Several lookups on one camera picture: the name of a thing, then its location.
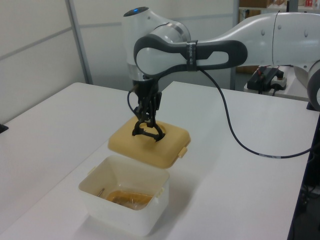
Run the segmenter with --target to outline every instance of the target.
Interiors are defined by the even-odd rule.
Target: white wall
[[[85,82],[65,0],[0,1],[0,123]]]
[[[234,26],[237,0],[71,0],[82,51],[93,84],[130,90],[132,81],[123,47],[124,13],[141,6],[187,26],[193,40],[217,37]],[[209,71],[223,88],[231,86],[231,70]],[[212,86],[201,73],[174,73],[160,82],[163,90],[172,81]]]

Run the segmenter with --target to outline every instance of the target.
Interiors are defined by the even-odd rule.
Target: black electronic device
[[[259,67],[247,83],[247,88],[262,92],[270,91],[271,80],[277,75],[279,69],[266,66]]]

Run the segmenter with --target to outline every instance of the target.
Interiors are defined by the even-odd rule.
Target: white plastic container
[[[113,155],[79,184],[79,191],[92,217],[132,234],[145,236],[168,206],[169,173],[134,159]],[[133,210],[105,199],[115,191],[151,195],[152,199],[143,209]]]

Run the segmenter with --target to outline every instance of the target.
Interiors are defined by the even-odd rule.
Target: cable strap
[[[197,71],[197,63],[196,63],[196,46],[198,40],[187,41],[186,42],[186,70],[188,72],[196,72]]]

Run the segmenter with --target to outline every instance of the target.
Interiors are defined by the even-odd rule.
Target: plastic container
[[[79,184],[79,192],[92,217],[145,236],[168,206],[169,173],[134,159],[112,155]],[[128,198],[135,198],[130,199],[129,206],[121,202]]]

